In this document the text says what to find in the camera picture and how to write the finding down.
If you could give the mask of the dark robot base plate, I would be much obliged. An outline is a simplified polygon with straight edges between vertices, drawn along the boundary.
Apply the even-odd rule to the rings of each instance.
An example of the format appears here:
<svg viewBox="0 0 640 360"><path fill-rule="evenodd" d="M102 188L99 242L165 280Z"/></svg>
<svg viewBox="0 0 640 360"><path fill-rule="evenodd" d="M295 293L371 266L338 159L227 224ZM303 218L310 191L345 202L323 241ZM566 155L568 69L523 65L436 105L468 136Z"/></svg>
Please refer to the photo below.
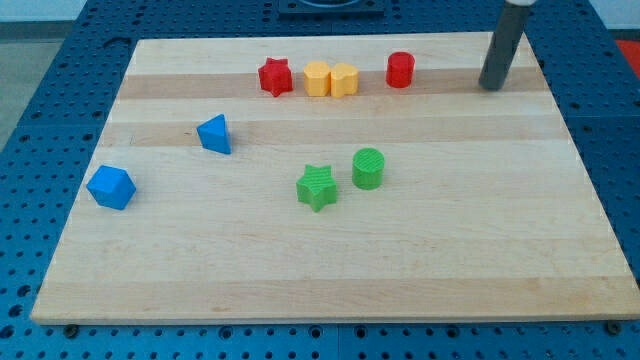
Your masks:
<svg viewBox="0 0 640 360"><path fill-rule="evenodd" d="M280 17L383 15L384 0L277 0Z"/></svg>

